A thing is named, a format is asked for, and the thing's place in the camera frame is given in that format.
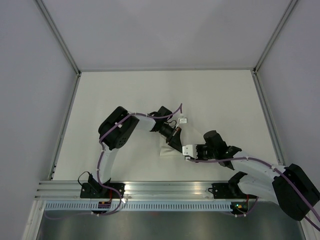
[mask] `white floor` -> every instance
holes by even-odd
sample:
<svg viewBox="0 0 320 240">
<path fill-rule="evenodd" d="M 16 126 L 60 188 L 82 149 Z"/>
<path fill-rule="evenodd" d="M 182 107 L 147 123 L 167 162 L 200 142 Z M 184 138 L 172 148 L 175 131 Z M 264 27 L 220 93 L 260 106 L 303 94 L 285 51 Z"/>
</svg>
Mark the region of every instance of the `white floor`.
<svg viewBox="0 0 320 240">
<path fill-rule="evenodd" d="M 174 111 L 180 103 L 188 118 L 182 144 L 201 144 L 203 134 L 217 130 L 228 145 L 277 164 L 249 70 L 84 72 L 54 180 L 76 180 L 97 168 L 98 128 L 117 106 L 150 113 L 161 106 Z M 112 180 L 218 181 L 235 174 L 216 163 L 187 162 L 176 153 L 160 156 L 160 141 L 159 133 L 133 132 L 117 155 Z"/>
</svg>

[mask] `gray wall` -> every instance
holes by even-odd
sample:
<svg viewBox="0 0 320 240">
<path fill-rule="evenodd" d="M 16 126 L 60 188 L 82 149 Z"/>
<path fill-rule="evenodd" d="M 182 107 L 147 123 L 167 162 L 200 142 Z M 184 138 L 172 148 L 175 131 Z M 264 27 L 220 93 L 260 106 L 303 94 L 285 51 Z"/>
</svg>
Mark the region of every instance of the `gray wall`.
<svg viewBox="0 0 320 240">
<path fill-rule="evenodd" d="M 43 0 L 82 71 L 253 68 L 290 0 Z"/>
<path fill-rule="evenodd" d="M 320 1 L 301 0 L 260 70 L 286 162 L 320 189 Z"/>
<path fill-rule="evenodd" d="M 20 239 L 75 73 L 32 0 L 0 1 L 0 238 Z"/>
</svg>

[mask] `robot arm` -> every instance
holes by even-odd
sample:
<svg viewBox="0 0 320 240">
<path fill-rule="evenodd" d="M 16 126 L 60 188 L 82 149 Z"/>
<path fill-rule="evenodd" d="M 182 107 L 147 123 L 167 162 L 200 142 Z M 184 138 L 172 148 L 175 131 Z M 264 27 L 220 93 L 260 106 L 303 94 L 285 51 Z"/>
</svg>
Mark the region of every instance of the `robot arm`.
<svg viewBox="0 0 320 240">
<path fill-rule="evenodd" d="M 100 155 L 99 160 L 99 170 L 89 175 L 87 183 L 82 185 L 80 197 L 109 197 L 109 190 L 101 186 L 99 179 L 103 185 L 110 185 L 111 170 L 117 153 L 119 149 L 126 144 L 134 130 L 159 132 L 165 137 L 166 143 L 169 146 L 181 153 L 181 128 L 172 127 L 168 124 L 169 116 L 172 114 L 173 113 L 164 106 L 147 116 L 140 113 L 131 115 L 131 113 L 123 107 L 117 107 L 98 129 L 100 143 L 103 146 L 103 153 Z"/>
<path fill-rule="evenodd" d="M 299 166 L 264 164 L 263 161 L 250 157 L 238 147 L 227 146 L 216 131 L 207 132 L 204 140 L 205 144 L 183 146 L 182 154 L 186 160 L 192 162 L 219 162 L 224 167 L 238 171 L 228 181 L 228 188 L 235 195 L 240 192 L 271 201 L 279 205 L 288 216 L 301 221 L 310 208 L 290 184 L 273 170 L 277 168 L 312 206 L 319 202 L 320 192 Z"/>
<path fill-rule="evenodd" d="M 228 187 L 233 193 L 254 195 L 278 204 L 287 215 L 298 221 L 309 212 L 309 207 L 301 197 L 279 173 L 273 171 L 272 166 L 252 160 L 255 158 L 248 157 L 249 155 L 239 147 L 228 146 L 215 130 L 204 134 L 205 144 L 182 146 L 181 128 L 168 124 L 170 115 L 172 112 L 164 106 L 149 115 L 130 115 L 121 106 L 112 112 L 98 129 L 100 143 L 104 149 L 98 171 L 103 185 L 110 185 L 111 169 L 118 150 L 126 144 L 135 129 L 140 129 L 159 132 L 165 137 L 166 143 L 182 153 L 186 160 L 196 163 L 219 162 L 223 167 L 238 171 L 228 182 Z M 298 188 L 312 206 L 320 200 L 319 191 L 299 166 L 277 165 L 276 168 Z M 82 185 L 83 196 L 80 197 L 108 198 L 107 193 L 108 190 L 99 184 L 97 171 L 94 171 L 89 175 L 88 183 Z"/>
</svg>

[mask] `red wire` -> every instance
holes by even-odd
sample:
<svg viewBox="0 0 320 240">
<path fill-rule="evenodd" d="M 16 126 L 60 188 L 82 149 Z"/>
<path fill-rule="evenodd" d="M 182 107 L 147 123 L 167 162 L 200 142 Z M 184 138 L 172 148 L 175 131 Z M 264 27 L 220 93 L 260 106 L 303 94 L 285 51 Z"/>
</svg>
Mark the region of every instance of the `red wire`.
<svg viewBox="0 0 320 240">
<path fill-rule="evenodd" d="M 246 203 L 246 206 L 249 207 L 249 195 L 248 194 L 246 195 L 246 202 L 245 203 Z"/>
</svg>

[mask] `metal corner post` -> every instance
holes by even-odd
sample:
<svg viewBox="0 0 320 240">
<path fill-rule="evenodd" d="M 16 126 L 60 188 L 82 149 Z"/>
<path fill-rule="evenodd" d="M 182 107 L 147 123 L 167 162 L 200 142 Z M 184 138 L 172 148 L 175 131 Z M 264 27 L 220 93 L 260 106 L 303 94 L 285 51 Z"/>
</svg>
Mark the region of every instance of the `metal corner post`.
<svg viewBox="0 0 320 240">
<path fill-rule="evenodd" d="M 292 15 L 294 9 L 298 5 L 300 0 L 291 0 L 288 4 L 287 8 L 285 9 L 282 18 L 280 19 L 278 25 L 276 26 L 275 30 L 273 31 L 273 34 L 271 38 L 269 39 L 267 45 L 265 46 L 258 62 L 256 63 L 254 67 L 254 72 L 257 73 L 259 69 L 261 68 L 263 62 L 265 61 L 269 51 L 271 50 L 272 46 L 274 45 L 275 41 L 277 40 L 278 36 L 280 35 L 281 31 L 283 30 L 285 24 L 287 23 L 289 17 Z"/>
<path fill-rule="evenodd" d="M 258 94 L 260 104 L 261 104 L 261 108 L 263 111 L 265 122 L 266 122 L 266 125 L 268 128 L 269 134 L 270 134 L 270 138 L 271 138 L 271 142 L 272 142 L 272 145 L 274 148 L 276 158 L 280 164 L 285 164 L 284 153 L 283 153 L 283 150 L 280 145 L 280 140 L 279 140 L 279 137 L 278 137 L 278 134 L 276 131 L 276 127 L 275 127 L 275 123 L 272 118 L 271 111 L 268 107 L 268 102 L 267 102 L 266 95 L 263 90 L 263 86 L 262 86 L 261 81 L 258 77 L 258 74 L 256 72 L 254 72 L 254 70 L 251 71 L 251 74 L 252 74 L 253 82 L 254 82 L 254 85 L 256 88 L 256 92 Z"/>
<path fill-rule="evenodd" d="M 67 130 L 67 126 L 68 126 L 68 121 L 69 121 L 69 118 L 70 118 L 71 110 L 72 110 L 72 107 L 73 107 L 73 104 L 74 104 L 74 101 L 75 101 L 75 98 L 76 98 L 76 93 L 77 93 L 78 85 L 79 85 L 79 82 L 80 82 L 80 78 L 81 78 L 81 73 L 79 75 L 77 75 L 76 80 L 74 81 L 74 85 L 73 85 L 73 88 L 72 88 L 72 94 L 71 94 L 70 99 L 68 101 L 68 107 L 67 107 L 67 110 L 66 110 L 66 112 L 64 114 L 61 130 L 60 130 L 60 133 L 59 133 L 59 138 L 57 140 L 57 143 L 56 143 L 56 146 L 55 146 L 55 149 L 54 149 L 54 155 L 52 156 L 51 169 L 50 169 L 50 172 L 49 172 L 48 177 L 47 177 L 48 180 L 52 179 L 54 171 L 55 171 L 56 164 L 58 162 L 58 157 L 59 157 L 59 154 L 60 154 L 62 143 L 64 141 L 64 136 L 65 136 L 65 133 L 66 133 L 66 130 Z"/>
<path fill-rule="evenodd" d="M 72 66 L 73 70 L 75 71 L 75 74 L 77 74 L 77 76 L 80 75 L 81 71 L 79 70 L 74 58 L 72 57 L 66 43 L 65 43 L 61 33 L 59 32 L 53 18 L 51 17 L 45 3 L 43 2 L 43 0 L 34 0 L 34 2 L 37 5 L 39 11 L 41 12 L 41 14 L 42 14 L 44 20 L 46 21 L 47 25 L 49 26 L 50 30 L 52 31 L 58 44 L 60 45 L 64 56 L 66 57 L 66 59 L 68 60 L 68 62 Z"/>
</svg>

